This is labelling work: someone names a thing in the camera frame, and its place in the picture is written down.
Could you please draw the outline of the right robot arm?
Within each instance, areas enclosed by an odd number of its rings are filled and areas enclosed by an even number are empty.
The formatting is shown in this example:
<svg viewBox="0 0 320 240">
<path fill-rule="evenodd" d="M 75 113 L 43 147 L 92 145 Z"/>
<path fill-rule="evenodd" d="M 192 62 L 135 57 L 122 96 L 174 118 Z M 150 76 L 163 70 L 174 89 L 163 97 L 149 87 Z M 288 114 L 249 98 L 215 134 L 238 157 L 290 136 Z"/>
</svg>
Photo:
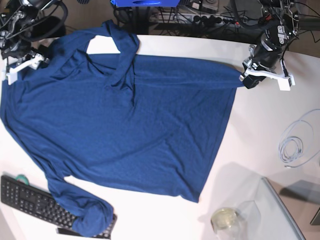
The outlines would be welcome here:
<svg viewBox="0 0 320 240">
<path fill-rule="evenodd" d="M 66 33 L 68 8 L 61 0 L 10 0 L 0 13 L 0 54 L 37 69 L 50 59 L 46 47 L 33 43 Z"/>
</svg>

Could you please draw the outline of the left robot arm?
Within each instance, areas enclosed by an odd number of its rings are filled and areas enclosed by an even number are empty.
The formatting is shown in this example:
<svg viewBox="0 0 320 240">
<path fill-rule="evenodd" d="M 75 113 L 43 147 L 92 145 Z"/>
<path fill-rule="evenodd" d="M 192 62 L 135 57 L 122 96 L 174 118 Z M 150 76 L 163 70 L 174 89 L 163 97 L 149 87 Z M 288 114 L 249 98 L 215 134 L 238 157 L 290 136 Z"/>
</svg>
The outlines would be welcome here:
<svg viewBox="0 0 320 240">
<path fill-rule="evenodd" d="M 284 55 L 298 38 L 299 18 L 291 11 L 295 2 L 261 0 L 260 4 L 261 17 L 256 24 L 250 25 L 240 17 L 236 1 L 230 1 L 234 18 L 241 27 L 261 31 L 258 43 L 249 46 L 250 56 L 242 62 L 244 72 L 239 80 L 247 89 L 252 89 L 269 78 L 277 81 L 281 91 L 290 91 L 296 82 L 294 75 L 286 68 Z"/>
</svg>

